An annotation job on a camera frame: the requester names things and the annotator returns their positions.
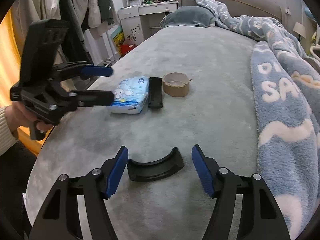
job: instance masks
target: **colorful picture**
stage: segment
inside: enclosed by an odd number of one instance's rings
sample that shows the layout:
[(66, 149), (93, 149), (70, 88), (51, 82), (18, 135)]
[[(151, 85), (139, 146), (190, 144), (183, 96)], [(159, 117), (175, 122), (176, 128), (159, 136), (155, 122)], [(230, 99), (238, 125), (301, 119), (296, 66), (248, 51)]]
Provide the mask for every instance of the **colorful picture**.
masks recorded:
[(113, 39), (113, 42), (116, 45), (116, 48), (121, 56), (121, 45), (124, 43), (124, 33), (122, 27), (119, 26), (113, 33), (111, 33), (110, 37)]

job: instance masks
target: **gray pillow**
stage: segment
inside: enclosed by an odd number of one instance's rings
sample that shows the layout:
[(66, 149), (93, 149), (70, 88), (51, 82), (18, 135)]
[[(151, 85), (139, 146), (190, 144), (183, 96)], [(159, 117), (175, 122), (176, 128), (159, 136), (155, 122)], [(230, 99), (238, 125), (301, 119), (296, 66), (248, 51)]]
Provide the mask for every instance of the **gray pillow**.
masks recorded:
[(214, 16), (200, 6), (181, 6), (165, 18), (162, 28), (178, 25), (214, 27)]

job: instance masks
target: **blue gripper pad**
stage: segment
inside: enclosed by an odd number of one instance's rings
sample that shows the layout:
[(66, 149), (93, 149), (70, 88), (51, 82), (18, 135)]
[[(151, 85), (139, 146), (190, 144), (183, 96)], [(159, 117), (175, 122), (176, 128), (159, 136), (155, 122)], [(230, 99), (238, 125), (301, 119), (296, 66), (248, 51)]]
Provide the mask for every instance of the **blue gripper pad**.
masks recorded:
[(120, 156), (118, 157), (108, 177), (108, 185), (106, 190), (106, 195), (108, 198), (110, 198), (117, 191), (120, 179), (128, 162), (128, 157), (128, 149), (123, 147), (122, 152), (120, 153)]
[(196, 168), (204, 191), (209, 195), (209, 197), (212, 197), (214, 194), (213, 179), (204, 159), (201, 156), (201, 153), (196, 146), (193, 146), (191, 156), (193, 165)]
[(112, 76), (113, 69), (111, 67), (87, 65), (81, 70), (81, 73), (85, 76), (109, 77)]

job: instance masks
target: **blue diaper package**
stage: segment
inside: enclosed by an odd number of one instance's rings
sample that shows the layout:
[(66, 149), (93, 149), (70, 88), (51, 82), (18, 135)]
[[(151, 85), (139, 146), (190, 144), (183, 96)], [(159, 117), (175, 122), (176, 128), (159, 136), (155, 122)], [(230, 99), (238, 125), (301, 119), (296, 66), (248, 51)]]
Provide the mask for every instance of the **blue diaper package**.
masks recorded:
[(108, 109), (118, 114), (138, 114), (141, 112), (149, 91), (147, 76), (133, 77), (122, 80), (113, 91), (115, 101)]

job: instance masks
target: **fleece blanket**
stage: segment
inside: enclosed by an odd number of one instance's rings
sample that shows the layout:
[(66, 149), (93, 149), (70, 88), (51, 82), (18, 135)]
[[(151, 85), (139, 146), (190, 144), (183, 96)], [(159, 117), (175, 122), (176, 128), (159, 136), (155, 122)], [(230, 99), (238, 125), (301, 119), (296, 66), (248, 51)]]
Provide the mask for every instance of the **fleece blanket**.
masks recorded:
[(221, 2), (195, 1), (217, 26), (260, 41), (251, 57), (258, 167), (295, 239), (319, 205), (320, 75), (311, 66), (319, 62), (276, 19), (231, 17)]

